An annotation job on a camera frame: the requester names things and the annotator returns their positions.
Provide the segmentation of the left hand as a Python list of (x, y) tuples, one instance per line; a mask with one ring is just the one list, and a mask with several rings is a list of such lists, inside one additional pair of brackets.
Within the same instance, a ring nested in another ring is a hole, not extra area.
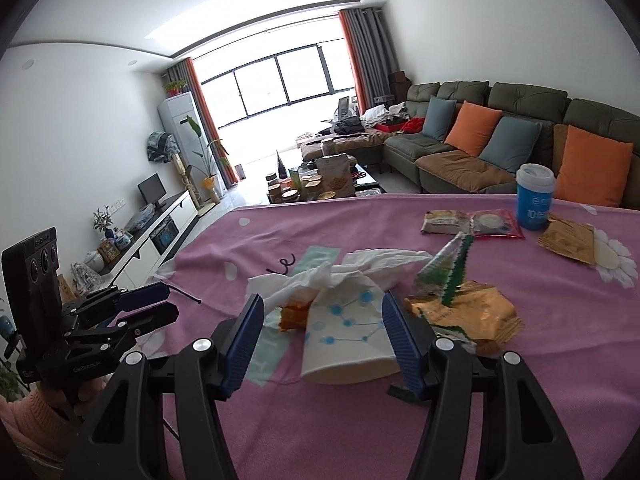
[(84, 382), (80, 386), (67, 386), (63, 390), (56, 390), (46, 382), (38, 382), (37, 390), (43, 401), (57, 412), (61, 417), (84, 418), (92, 408), (94, 399), (105, 388), (105, 377)]

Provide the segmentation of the pink sleeve left forearm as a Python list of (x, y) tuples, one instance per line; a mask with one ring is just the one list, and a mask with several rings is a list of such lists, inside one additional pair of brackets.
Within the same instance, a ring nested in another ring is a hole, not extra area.
[(1, 421), (23, 450), (60, 462), (70, 452), (77, 429), (47, 404), (40, 389), (18, 401), (1, 398)]

